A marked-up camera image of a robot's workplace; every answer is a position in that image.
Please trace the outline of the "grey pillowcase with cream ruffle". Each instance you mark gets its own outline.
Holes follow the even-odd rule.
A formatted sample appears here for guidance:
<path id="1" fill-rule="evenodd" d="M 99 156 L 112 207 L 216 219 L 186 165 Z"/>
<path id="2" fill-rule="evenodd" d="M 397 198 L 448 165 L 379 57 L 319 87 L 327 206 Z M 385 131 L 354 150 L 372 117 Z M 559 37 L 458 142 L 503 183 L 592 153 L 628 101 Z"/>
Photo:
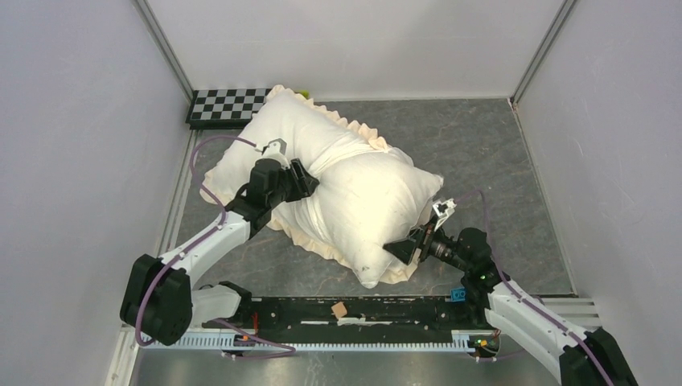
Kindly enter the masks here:
<path id="1" fill-rule="evenodd" d="M 222 159 L 206 172 L 201 197 L 212 204 L 229 202 L 238 188 L 248 181 L 249 172 L 258 157 L 256 146 L 277 138 L 287 143 L 286 157 L 298 158 L 306 170 L 317 160 L 332 162 L 370 152 L 393 154 L 415 166 L 405 152 L 389 145 L 376 129 L 358 121 L 349 121 L 336 111 L 316 105 L 279 85 L 269 93 L 264 107 L 243 129 L 238 143 L 225 150 Z M 277 206 L 269 222 L 270 228 L 290 237 L 289 230 L 297 223 L 293 211 L 299 201 Z M 426 221 L 431 202 L 417 225 Z M 416 268 L 416 263 L 404 265 L 397 260 L 381 282 L 396 284 L 407 281 Z"/>

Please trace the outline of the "white pillow insert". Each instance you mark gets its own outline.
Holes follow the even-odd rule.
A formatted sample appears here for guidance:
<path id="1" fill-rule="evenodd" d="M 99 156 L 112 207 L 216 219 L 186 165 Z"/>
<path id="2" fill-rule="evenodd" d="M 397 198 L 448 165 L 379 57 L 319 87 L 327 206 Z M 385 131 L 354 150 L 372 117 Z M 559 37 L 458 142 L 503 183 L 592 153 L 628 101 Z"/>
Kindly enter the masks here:
<path id="1" fill-rule="evenodd" d="M 440 175 L 381 152 L 317 160 L 307 170 L 319 185 L 297 203 L 290 238 L 349 268 L 368 289 L 397 261 L 384 244 L 407 236 L 444 183 Z"/>

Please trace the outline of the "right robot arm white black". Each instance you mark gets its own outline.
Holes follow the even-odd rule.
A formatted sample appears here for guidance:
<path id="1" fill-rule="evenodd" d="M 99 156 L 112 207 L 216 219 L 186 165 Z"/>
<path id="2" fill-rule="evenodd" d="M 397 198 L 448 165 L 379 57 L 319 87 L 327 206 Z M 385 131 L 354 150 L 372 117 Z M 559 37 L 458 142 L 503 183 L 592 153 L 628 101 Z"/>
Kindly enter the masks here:
<path id="1" fill-rule="evenodd" d="M 487 234 L 464 228 L 448 237 L 434 225 L 415 229 L 384 250 L 404 263 L 434 257 L 462 271 L 464 315 L 475 328 L 506 334 L 561 385 L 636 385 L 616 339 L 603 328 L 589 331 L 524 291 L 498 267 Z"/>

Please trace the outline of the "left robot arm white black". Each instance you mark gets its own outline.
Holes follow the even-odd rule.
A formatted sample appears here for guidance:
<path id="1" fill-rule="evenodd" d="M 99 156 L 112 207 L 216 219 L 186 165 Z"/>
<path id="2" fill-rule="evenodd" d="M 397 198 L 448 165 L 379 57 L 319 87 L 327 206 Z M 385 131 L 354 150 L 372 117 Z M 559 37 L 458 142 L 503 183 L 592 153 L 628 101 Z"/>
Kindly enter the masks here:
<path id="1" fill-rule="evenodd" d="M 140 256 L 120 309 L 120 319 L 134 328 L 137 343 L 170 346 L 191 325 L 217 318 L 233 327 L 246 326 L 253 307 L 235 289 L 217 285 L 195 290 L 195 283 L 224 255 L 252 239 L 277 206 L 311 197 L 318 185 L 298 159 L 259 159 L 248 182 L 201 233 L 160 257 Z"/>

